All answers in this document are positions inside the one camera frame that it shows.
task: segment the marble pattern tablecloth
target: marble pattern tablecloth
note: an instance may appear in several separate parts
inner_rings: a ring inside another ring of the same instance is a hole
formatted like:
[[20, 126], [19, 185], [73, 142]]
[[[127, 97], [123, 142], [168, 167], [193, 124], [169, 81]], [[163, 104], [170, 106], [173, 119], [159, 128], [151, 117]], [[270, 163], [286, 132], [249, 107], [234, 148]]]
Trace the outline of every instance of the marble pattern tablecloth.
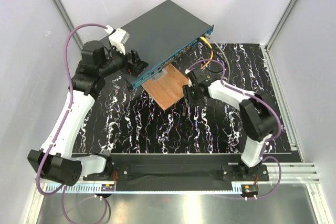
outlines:
[[[231, 66], [230, 84], [246, 90], [266, 90], [277, 103], [268, 70], [258, 44], [221, 45]], [[182, 54], [175, 65], [182, 73], [198, 59], [206, 59], [210, 50], [198, 43]], [[209, 68], [219, 71], [211, 63]], [[217, 76], [204, 70], [207, 75]], [[182, 99], [163, 111], [144, 91], [127, 90], [116, 73], [106, 78], [106, 86], [89, 111], [76, 138], [73, 152], [112, 153], [238, 153], [243, 151], [246, 134], [239, 112], [230, 105], [208, 99], [204, 108], [190, 108], [182, 117]], [[285, 127], [267, 152], [287, 153], [290, 145]]]

